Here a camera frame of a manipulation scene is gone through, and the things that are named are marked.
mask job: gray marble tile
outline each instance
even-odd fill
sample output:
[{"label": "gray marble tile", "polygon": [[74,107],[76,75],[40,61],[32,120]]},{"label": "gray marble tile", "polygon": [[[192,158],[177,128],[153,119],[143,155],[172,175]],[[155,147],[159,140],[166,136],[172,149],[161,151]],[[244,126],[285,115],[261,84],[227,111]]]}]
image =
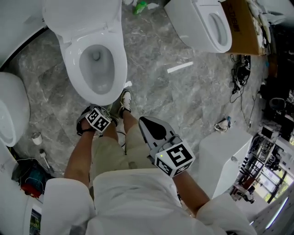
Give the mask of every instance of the gray marble tile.
[{"label": "gray marble tile", "polygon": [[39,80],[57,120],[66,135],[75,145],[79,140],[76,134],[76,120],[89,105],[73,88],[66,73],[64,63],[60,63],[43,73]]},{"label": "gray marble tile", "polygon": [[28,47],[38,76],[63,61],[57,37],[51,30],[42,33]]},{"label": "gray marble tile", "polygon": [[[200,141],[214,131],[214,124],[230,116],[232,125],[255,134],[262,119],[264,101],[257,99],[252,113],[252,96],[267,77],[266,57],[252,56],[251,75],[241,99],[230,103],[231,69],[229,54],[213,54],[187,47],[177,36],[164,9],[147,9],[134,16],[123,6],[122,27],[128,60],[127,80],[133,83],[132,114],[152,116],[170,123],[188,141],[199,157]],[[168,68],[193,62],[192,66],[167,73]],[[76,119],[88,106],[74,90],[67,75],[55,34],[47,30],[25,47],[6,71],[19,76],[31,105],[30,125],[16,145],[23,156],[39,157],[30,137],[39,131],[42,148],[56,171],[63,171],[79,140]],[[119,130],[123,130],[120,120]],[[197,177],[197,160],[190,172]]]}]

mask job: green object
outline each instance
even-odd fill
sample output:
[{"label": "green object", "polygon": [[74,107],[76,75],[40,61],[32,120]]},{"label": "green object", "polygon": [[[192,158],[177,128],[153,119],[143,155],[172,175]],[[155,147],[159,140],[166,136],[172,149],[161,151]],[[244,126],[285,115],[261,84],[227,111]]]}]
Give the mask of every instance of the green object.
[{"label": "green object", "polygon": [[146,6],[147,6],[147,2],[142,1],[142,2],[138,3],[134,9],[134,12],[133,12],[134,15],[140,14]]}]

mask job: white toilet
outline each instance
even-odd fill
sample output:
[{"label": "white toilet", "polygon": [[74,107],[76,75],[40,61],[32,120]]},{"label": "white toilet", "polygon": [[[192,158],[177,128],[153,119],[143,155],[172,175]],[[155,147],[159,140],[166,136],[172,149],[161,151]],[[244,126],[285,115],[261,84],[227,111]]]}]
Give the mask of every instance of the white toilet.
[{"label": "white toilet", "polygon": [[21,79],[0,72],[0,142],[13,147],[28,127],[30,108]]},{"label": "white toilet", "polygon": [[43,0],[43,17],[57,35],[69,79],[92,104],[105,106],[121,94],[127,58],[121,0]]},{"label": "white toilet", "polygon": [[230,26],[218,0],[171,0],[164,9],[187,46],[213,53],[231,48]]}]

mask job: wrist strap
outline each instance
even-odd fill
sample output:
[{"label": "wrist strap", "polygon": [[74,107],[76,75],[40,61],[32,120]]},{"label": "wrist strap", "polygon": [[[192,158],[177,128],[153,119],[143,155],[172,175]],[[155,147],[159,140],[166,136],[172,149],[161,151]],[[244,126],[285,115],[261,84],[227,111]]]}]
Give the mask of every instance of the wrist strap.
[{"label": "wrist strap", "polygon": [[82,134],[84,133],[84,132],[95,132],[96,130],[94,129],[94,128],[89,128],[89,129],[86,129],[86,130],[82,130],[81,132],[82,132]]}]

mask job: khaki shorts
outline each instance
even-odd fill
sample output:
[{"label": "khaki shorts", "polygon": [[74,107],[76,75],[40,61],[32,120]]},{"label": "khaki shorts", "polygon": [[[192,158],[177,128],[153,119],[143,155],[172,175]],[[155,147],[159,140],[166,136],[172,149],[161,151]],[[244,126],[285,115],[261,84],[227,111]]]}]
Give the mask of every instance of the khaki shorts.
[{"label": "khaki shorts", "polygon": [[126,134],[125,151],[112,138],[98,138],[92,144],[91,177],[94,179],[107,171],[156,168],[147,158],[149,152],[138,125]]}]

